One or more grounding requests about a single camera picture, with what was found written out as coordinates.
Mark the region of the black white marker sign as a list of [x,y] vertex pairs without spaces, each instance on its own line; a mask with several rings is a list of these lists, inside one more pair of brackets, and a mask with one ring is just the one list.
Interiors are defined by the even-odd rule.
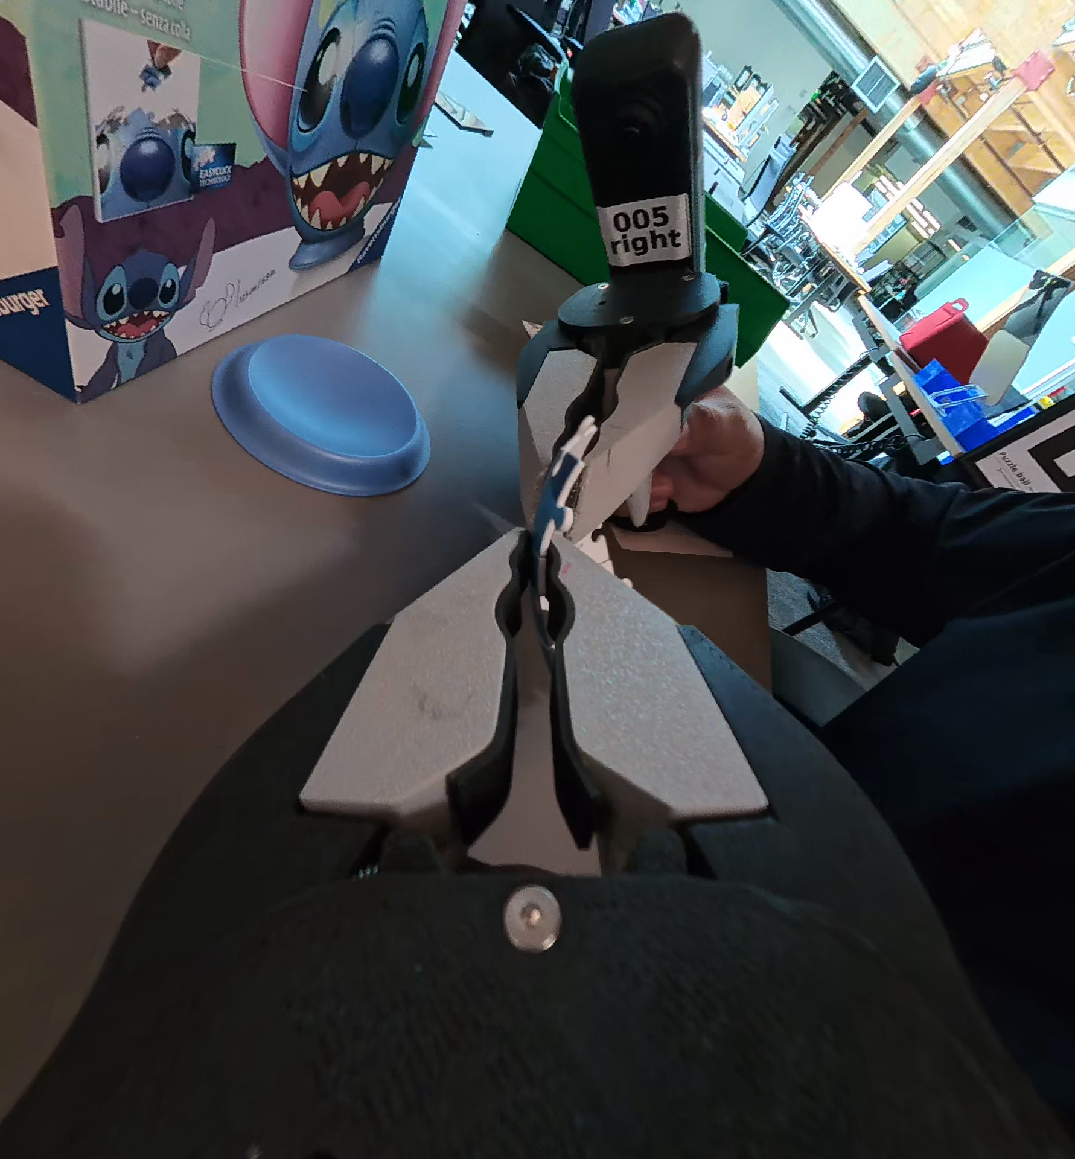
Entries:
[[1075,395],[962,455],[974,486],[1075,495]]

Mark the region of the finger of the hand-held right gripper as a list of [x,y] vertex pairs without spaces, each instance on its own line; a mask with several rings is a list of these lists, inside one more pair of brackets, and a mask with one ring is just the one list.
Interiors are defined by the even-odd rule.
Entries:
[[579,350],[549,351],[519,405],[519,498],[528,531],[537,531],[541,493],[557,448],[581,426],[581,417],[569,419],[569,412],[596,388],[598,379],[593,356]]
[[633,522],[644,522],[651,473],[680,435],[675,397],[693,350],[693,343],[658,343],[627,357],[618,379],[618,406],[582,460],[570,543],[587,539],[625,500],[633,500]]

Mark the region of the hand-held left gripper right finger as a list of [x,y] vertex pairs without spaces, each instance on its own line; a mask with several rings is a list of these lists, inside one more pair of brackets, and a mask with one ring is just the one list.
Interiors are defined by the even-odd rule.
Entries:
[[769,809],[679,624],[551,533],[537,558],[556,796],[576,849]]

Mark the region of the green plastic crate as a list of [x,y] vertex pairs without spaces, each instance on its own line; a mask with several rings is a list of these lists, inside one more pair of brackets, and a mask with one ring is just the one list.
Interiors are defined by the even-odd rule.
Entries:
[[[743,367],[790,311],[787,298],[743,258],[744,229],[705,197],[705,269],[739,304],[734,365]],[[601,222],[591,200],[573,107],[573,74],[561,74],[530,169],[518,190],[506,230],[581,284],[609,278]]]

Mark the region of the person's right hand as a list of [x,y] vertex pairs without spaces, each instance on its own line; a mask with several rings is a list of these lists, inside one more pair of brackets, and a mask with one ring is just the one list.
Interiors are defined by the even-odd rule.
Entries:
[[747,483],[763,451],[762,421],[725,386],[699,399],[651,473],[650,513],[705,513]]

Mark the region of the white folded leaflet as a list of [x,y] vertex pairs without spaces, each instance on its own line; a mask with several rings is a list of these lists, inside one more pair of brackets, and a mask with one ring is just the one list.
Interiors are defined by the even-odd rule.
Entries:
[[[518,409],[526,400],[530,386],[535,384],[537,372],[543,367],[544,354],[557,351],[557,350],[579,350],[585,351],[575,343],[575,339],[557,323],[549,322],[544,327],[526,323],[528,330],[528,343],[522,350],[522,356],[515,367],[515,397],[518,397]],[[716,323],[705,330],[705,335],[699,340],[661,340],[661,346],[696,346],[690,368],[685,371],[685,377],[677,391],[675,403],[680,406],[680,428],[685,412],[691,406],[691,403],[710,391],[719,388],[733,371],[733,357],[734,357],[734,332],[737,332],[737,310],[727,306],[719,314]],[[618,379],[622,371],[625,368],[627,357],[622,362],[619,368],[603,368],[603,357],[593,356],[598,361],[601,379],[596,388],[587,393],[587,397],[581,397],[573,412],[569,412],[569,419],[591,416],[596,419],[598,432],[593,442],[601,435],[603,421],[615,412],[618,406]],[[570,493],[569,504],[575,510],[576,502],[576,491]],[[623,550],[633,551],[653,551],[653,555],[688,555],[688,557],[730,557],[727,550],[722,548],[708,548],[705,545],[693,533],[680,528],[679,525],[661,525],[659,528],[650,527],[650,516],[642,525],[637,528],[618,528],[615,538],[618,543]]]

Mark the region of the blue round ball stand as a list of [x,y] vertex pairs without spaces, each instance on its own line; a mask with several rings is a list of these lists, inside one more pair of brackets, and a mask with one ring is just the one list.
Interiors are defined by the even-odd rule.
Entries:
[[210,399],[244,451],[321,493],[398,493],[429,462],[413,397],[340,340],[280,335],[240,346],[215,367]]

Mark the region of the cartoon printed puzzle box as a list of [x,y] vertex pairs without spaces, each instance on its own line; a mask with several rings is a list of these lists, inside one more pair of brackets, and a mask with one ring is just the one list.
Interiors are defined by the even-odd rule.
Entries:
[[457,2],[0,2],[0,361],[87,403],[377,263]]

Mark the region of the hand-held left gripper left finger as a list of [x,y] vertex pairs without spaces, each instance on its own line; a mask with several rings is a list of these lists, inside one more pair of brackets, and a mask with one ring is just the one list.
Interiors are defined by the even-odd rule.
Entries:
[[386,628],[300,791],[309,811],[472,845],[508,791],[530,539],[508,531]]

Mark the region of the person's right forearm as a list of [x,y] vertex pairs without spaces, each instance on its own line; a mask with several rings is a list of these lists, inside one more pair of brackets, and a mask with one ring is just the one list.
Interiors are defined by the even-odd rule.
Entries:
[[914,645],[957,618],[1075,608],[1075,497],[966,489],[849,462],[762,421],[758,471],[705,539],[823,587]]

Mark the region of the small blue storage bins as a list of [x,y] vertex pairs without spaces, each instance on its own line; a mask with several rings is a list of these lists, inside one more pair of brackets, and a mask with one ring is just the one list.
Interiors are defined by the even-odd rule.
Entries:
[[916,386],[929,400],[962,451],[972,451],[1038,414],[1038,406],[1016,388],[1006,388],[999,403],[990,403],[982,388],[957,384],[938,361],[929,361],[920,368]]

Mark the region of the single white puzzle piece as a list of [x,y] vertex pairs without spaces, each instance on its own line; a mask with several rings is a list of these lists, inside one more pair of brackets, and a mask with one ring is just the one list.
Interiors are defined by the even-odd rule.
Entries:
[[575,435],[557,449],[547,471],[530,527],[535,560],[547,557],[551,538],[556,533],[569,533],[573,528],[575,511],[569,500],[579,475],[585,468],[585,451],[596,432],[596,419],[585,416]]

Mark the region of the red container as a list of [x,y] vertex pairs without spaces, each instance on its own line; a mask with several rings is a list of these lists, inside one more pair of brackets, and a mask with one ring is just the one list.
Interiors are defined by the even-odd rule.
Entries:
[[966,310],[966,298],[940,304],[901,335],[901,350],[920,368],[937,361],[957,384],[968,384],[990,340],[966,317]]

